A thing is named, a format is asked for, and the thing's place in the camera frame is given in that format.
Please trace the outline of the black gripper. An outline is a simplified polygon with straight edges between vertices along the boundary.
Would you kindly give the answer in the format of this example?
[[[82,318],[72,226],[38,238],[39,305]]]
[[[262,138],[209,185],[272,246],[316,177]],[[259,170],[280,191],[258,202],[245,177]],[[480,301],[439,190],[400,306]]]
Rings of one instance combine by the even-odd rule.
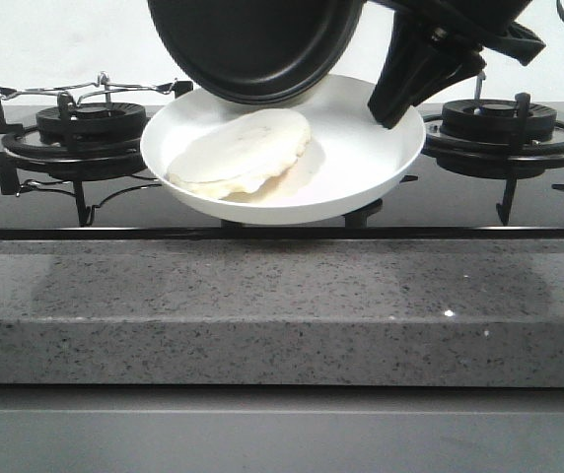
[[[433,30],[530,64],[545,43],[517,22],[529,1],[378,1],[395,10],[387,58],[368,108],[393,128],[413,105],[478,75],[486,63],[477,52],[442,53]]]

